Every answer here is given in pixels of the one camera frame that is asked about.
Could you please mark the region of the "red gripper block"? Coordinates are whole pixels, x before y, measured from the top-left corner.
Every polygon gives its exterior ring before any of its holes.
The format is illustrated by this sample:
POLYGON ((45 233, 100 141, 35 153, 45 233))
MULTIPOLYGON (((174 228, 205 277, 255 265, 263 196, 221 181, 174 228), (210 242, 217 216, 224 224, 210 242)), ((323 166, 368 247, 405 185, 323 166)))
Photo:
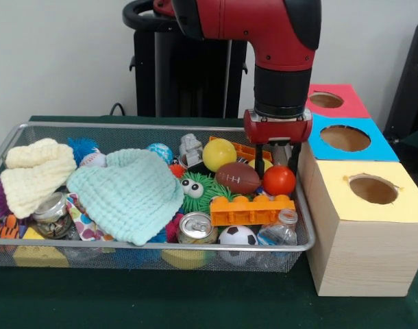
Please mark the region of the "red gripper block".
POLYGON ((305 109, 302 115, 292 119, 262 117, 255 110, 246 110, 243 123, 249 142, 256 145, 256 172, 260 179, 265 172, 262 145, 271 143, 293 145, 288 168, 292 172, 297 172, 302 143, 308 140, 312 131, 312 112, 309 109, 305 109))

